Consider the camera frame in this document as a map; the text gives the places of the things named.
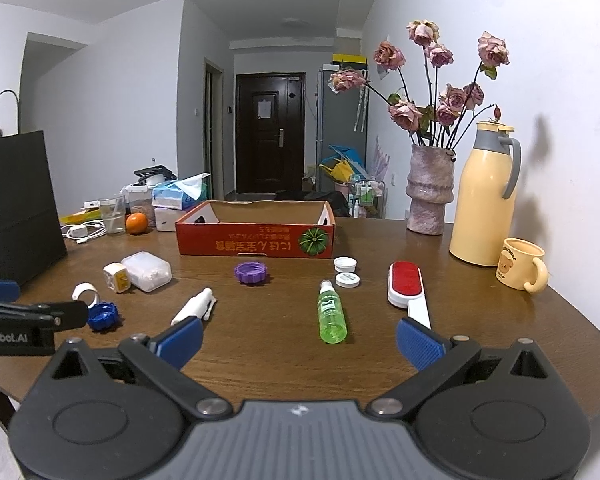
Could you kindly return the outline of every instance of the white tape roll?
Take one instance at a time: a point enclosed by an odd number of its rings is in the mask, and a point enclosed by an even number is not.
[[[91,308],[95,304],[100,303],[100,295],[98,294],[96,288],[93,285],[91,285],[91,283],[81,283],[80,285],[77,285],[74,288],[74,293],[71,295],[72,300],[78,301],[78,298],[80,298],[80,296],[87,291],[93,292],[93,301],[89,305],[89,308]]]

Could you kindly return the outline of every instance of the open cardboard box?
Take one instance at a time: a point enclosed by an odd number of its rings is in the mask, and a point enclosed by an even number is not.
[[[331,258],[335,219],[328,202],[216,202],[176,222],[180,254]]]

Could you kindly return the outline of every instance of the pink flower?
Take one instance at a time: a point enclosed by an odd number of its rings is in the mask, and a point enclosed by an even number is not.
[[[449,108],[446,104],[441,104],[436,109],[436,119],[443,126],[451,126],[456,122],[458,113]]]
[[[438,26],[429,20],[414,20],[407,26],[409,39],[420,46],[435,43],[440,37]]]
[[[478,55],[485,66],[492,68],[509,64],[509,51],[504,40],[484,32],[478,38]]]
[[[427,57],[435,68],[454,62],[454,54],[441,43],[432,43],[427,47]]]
[[[461,88],[453,88],[449,83],[446,90],[440,94],[440,104],[446,105],[453,112],[461,112],[466,101],[466,94]]]
[[[385,70],[396,70],[404,66],[402,51],[388,41],[382,41],[374,52],[374,61]]]
[[[331,87],[335,92],[345,92],[352,88],[360,88],[365,83],[365,77],[358,70],[340,70],[331,75]]]
[[[465,86],[462,90],[464,90],[464,94],[468,95],[469,98],[466,101],[466,109],[467,110],[475,110],[476,106],[481,106],[484,101],[484,92],[482,88],[478,85],[478,83],[470,83]]]
[[[417,132],[420,126],[422,113],[416,108],[416,105],[410,101],[400,100],[395,106],[389,106],[389,114],[392,121],[403,130]]]

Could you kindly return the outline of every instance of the clear glass cup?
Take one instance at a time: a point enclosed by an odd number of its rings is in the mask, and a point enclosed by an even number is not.
[[[123,195],[100,200],[100,217],[108,235],[125,232],[126,199]]]

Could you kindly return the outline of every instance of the blue gear-shaped cap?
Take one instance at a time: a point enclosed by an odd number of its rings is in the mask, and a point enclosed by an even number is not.
[[[97,303],[89,309],[87,321],[92,330],[105,330],[120,322],[118,309],[113,303]]]

